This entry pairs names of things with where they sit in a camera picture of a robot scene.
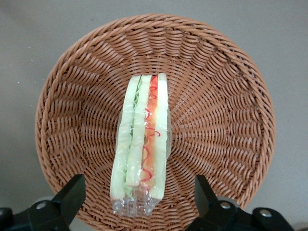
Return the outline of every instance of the clear plastic wrap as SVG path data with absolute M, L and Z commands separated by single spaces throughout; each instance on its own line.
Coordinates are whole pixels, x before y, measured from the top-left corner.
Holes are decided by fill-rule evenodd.
M 132 77 L 129 82 L 110 185 L 115 214 L 150 215 L 164 196 L 172 141 L 167 101 L 166 75 Z

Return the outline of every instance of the gray surface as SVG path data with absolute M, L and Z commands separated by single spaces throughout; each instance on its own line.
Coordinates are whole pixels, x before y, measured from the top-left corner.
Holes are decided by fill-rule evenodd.
M 246 51 L 274 102 L 275 156 L 246 211 L 267 206 L 308 226 L 308 1 L 0 1 L 0 207 L 52 195 L 41 172 L 34 119 L 45 78 L 79 38 L 114 19 L 170 13 L 209 23 Z M 73 231 L 91 230 L 76 220 Z

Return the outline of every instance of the wicker basket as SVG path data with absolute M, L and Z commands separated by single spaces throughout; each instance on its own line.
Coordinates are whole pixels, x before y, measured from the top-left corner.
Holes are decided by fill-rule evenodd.
M 132 75 L 168 78 L 172 152 L 165 197 L 150 217 L 113 215 L 109 184 L 116 127 Z M 197 216 L 194 177 L 245 207 L 273 155 L 275 119 L 264 80 L 234 42 L 209 25 L 165 14 L 119 19 L 59 59 L 36 114 L 42 170 L 57 192 L 86 177 L 78 217 L 98 230 L 183 230 Z

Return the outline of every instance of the metal screw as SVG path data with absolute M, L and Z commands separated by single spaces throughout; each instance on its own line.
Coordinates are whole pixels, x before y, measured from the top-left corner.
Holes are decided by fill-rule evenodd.
M 229 209 L 231 208 L 230 204 L 228 202 L 221 202 L 220 206 L 224 209 Z
M 43 208 L 43 207 L 45 207 L 45 206 L 46 206 L 46 202 L 39 203 L 39 204 L 37 205 L 37 209 L 41 209 L 41 208 Z
M 271 217 L 271 213 L 268 210 L 266 210 L 266 209 L 261 209 L 260 210 L 260 214 L 262 216 L 266 217 L 266 218 L 270 218 Z

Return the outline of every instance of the round basket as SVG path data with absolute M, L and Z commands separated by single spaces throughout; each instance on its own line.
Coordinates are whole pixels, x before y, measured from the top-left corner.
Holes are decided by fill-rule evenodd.
M 164 199 L 149 217 L 113 214 L 109 185 L 119 113 L 132 75 L 166 73 L 172 121 Z M 115 20 L 58 60 L 36 114 L 40 164 L 59 191 L 86 178 L 78 217 L 98 230 L 183 230 L 197 216 L 194 178 L 245 207 L 273 155 L 275 119 L 264 80 L 234 42 L 209 25 L 174 15 Z

